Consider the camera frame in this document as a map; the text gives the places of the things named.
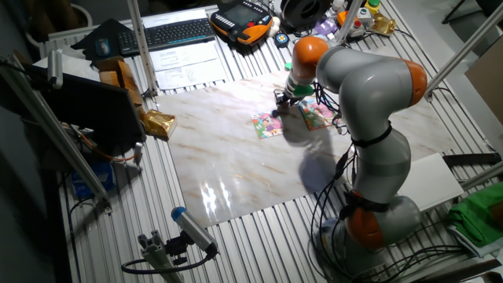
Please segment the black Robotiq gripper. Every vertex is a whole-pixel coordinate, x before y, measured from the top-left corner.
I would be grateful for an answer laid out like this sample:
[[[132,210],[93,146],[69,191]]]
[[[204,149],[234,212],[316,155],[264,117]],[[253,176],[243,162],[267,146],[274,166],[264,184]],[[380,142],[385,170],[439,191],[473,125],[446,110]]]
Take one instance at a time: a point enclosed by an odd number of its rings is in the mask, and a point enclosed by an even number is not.
[[[290,115],[289,107],[297,105],[301,101],[298,97],[289,97],[283,90],[275,90],[274,97],[276,108],[272,111],[273,117]]]

